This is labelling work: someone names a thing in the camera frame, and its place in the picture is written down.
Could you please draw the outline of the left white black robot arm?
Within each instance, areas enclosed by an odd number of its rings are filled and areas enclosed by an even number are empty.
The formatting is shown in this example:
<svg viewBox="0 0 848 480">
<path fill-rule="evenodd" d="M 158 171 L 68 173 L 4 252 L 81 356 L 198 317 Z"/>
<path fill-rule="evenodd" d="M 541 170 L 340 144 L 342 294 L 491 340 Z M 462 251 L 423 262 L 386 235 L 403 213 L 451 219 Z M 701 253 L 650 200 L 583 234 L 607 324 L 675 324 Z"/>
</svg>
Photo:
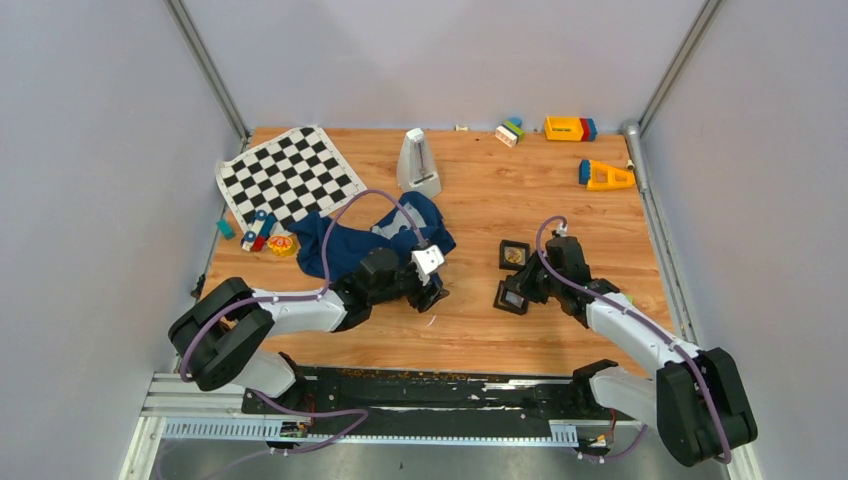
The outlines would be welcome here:
<svg viewBox="0 0 848 480">
<path fill-rule="evenodd" d="M 448 294 L 438 277 L 444 263 L 437 246 L 413 251 L 406 265 L 393 250 L 377 248 L 324 291 L 273 292 L 231 277 L 179 317 L 168 338 L 182 358 L 182 375 L 200 390 L 258 390 L 279 411 L 293 413 L 305 403 L 306 386 L 286 356 L 262 350 L 267 338 L 350 330 L 374 306 L 401 298 L 423 313 Z"/>
</svg>

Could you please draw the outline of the blue cartoon print shirt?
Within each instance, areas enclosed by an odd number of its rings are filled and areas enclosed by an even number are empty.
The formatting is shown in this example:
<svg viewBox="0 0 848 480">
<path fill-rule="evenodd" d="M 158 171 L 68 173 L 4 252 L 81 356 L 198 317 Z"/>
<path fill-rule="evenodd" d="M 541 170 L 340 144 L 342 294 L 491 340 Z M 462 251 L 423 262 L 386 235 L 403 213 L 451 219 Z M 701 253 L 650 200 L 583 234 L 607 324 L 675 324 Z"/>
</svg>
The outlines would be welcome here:
<svg viewBox="0 0 848 480">
<path fill-rule="evenodd" d="M 438 246 L 447 255 L 456 248 L 456 242 L 448 231 L 444 218 L 435 203 L 418 192 L 407 192 L 399 197 L 399 203 L 410 214 L 422 236 Z M 291 224 L 288 231 L 297 237 L 300 249 L 297 262 L 301 270 L 312 277 L 325 276 L 321 248 L 325 234 L 330 232 L 327 243 L 327 260 L 330 278 L 351 273 L 368 253 L 376 248 L 389 248 L 399 259 L 407 260 L 418 244 L 414 232 L 409 229 L 405 216 L 394 208 L 368 230 L 358 230 L 337 224 L 331 227 L 331 219 L 312 212 Z"/>
</svg>

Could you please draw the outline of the yellow round brooch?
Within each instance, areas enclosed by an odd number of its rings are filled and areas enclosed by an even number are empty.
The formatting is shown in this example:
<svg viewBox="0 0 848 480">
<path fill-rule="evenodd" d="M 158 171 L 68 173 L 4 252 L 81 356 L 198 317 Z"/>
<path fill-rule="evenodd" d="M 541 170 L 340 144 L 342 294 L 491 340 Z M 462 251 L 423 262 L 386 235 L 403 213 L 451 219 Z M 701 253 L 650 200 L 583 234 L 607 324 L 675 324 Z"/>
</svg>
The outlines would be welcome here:
<svg viewBox="0 0 848 480">
<path fill-rule="evenodd" d="M 511 264 L 521 265 L 524 262 L 524 249 L 514 246 L 506 247 L 504 249 L 504 258 Z"/>
</svg>

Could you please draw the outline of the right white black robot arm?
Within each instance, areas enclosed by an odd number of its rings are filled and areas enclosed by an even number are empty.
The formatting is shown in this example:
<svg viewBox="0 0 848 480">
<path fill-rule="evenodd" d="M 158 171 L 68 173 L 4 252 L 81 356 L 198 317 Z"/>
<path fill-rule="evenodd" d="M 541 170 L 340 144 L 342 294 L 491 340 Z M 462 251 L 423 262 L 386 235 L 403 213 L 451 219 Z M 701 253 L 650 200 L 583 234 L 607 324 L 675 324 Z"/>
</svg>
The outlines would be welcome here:
<svg viewBox="0 0 848 480">
<path fill-rule="evenodd" d="M 561 310 L 615 343 L 646 372 L 631 374 L 612 360 L 574 371 L 571 403 L 584 417 L 622 412 L 659 434 L 681 465 L 728 462 L 759 429 L 737 364 L 722 348 L 703 349 L 648 318 L 605 278 L 592 276 L 579 241 L 553 236 L 506 277 L 508 295 Z"/>
</svg>

